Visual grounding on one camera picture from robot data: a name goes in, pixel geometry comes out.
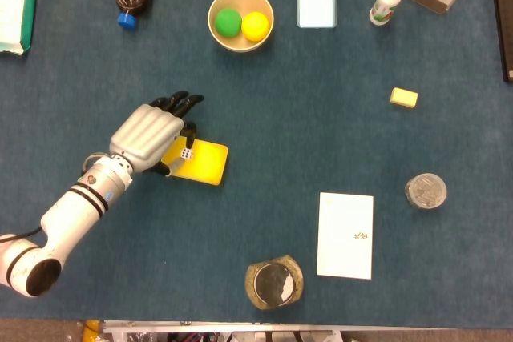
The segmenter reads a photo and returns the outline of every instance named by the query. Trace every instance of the robotic hand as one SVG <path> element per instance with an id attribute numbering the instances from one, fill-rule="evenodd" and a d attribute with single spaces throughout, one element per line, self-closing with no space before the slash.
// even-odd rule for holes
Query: robotic hand
<path id="1" fill-rule="evenodd" d="M 132 174 L 153 171 L 170 176 L 183 164 L 184 159 L 168 165 L 160 160 L 180 134 L 187 137 L 190 150 L 196 125 L 182 117 L 203 99 L 180 91 L 135 110 L 111 137 L 110 154 L 101 156 L 46 212 L 40 228 L 0 237 L 0 284 L 30 297 L 50 289 L 75 245 L 128 189 Z M 26 239 L 41 230 L 47 235 L 43 248 Z"/>

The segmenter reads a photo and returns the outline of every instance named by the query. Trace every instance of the beige bowl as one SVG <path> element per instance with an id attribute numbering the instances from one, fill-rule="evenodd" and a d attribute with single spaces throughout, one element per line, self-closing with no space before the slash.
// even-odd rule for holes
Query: beige bowl
<path id="1" fill-rule="evenodd" d="M 224 8 L 236 10 L 242 18 L 253 11 L 261 12 L 269 20 L 269 32 L 265 35 L 265 38 L 259 42 L 249 41 L 244 37 L 242 32 L 235 38 L 226 38 L 220 35 L 216 30 L 214 20 L 216 19 L 217 13 Z M 271 31 L 273 31 L 273 26 L 274 13 L 268 0 L 214 0 L 210 5 L 210 10 L 208 10 L 208 28 L 210 33 L 221 46 L 235 52 L 248 52 L 260 47 L 268 39 Z"/>

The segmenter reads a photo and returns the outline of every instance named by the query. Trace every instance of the table surface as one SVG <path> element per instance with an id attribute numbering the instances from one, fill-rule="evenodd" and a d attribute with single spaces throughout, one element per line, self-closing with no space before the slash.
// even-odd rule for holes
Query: table surface
<path id="1" fill-rule="evenodd" d="M 155 97 L 204 94 L 188 117 L 230 154 L 221 187 L 138 176 L 44 297 L 0 288 L 0 316 L 513 327 L 513 90 L 493 1 L 442 17 L 404 0 L 376 27 L 374 0 L 337 0 L 337 28 L 302 30 L 296 0 L 269 0 L 273 37 L 251 54 L 213 41 L 211 1 L 154 0 L 127 32 L 115 0 L 37 0 L 30 53 L 0 57 L 2 233 L 37 227 Z M 418 106 L 392 106 L 392 87 Z M 422 172 L 446 181 L 436 212 L 406 202 Z M 372 280 L 316 275 L 321 191 L 374 196 Z M 246 268 L 286 254 L 303 297 L 261 312 Z"/>

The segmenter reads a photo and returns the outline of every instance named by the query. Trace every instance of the yellow sponge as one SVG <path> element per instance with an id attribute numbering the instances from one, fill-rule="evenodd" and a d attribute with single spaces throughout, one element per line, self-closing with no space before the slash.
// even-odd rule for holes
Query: yellow sponge
<path id="1" fill-rule="evenodd" d="M 162 162 L 169 164 L 179 158 L 185 148 L 185 141 L 185 137 L 179 136 L 162 157 Z M 226 146 L 196 139 L 192 145 L 192 159 L 186 160 L 172 175 L 219 186 L 227 158 Z"/>
<path id="2" fill-rule="evenodd" d="M 417 104 L 417 98 L 418 94 L 416 92 L 394 87 L 392 95 L 390 96 L 390 102 L 404 107 L 414 108 Z"/>

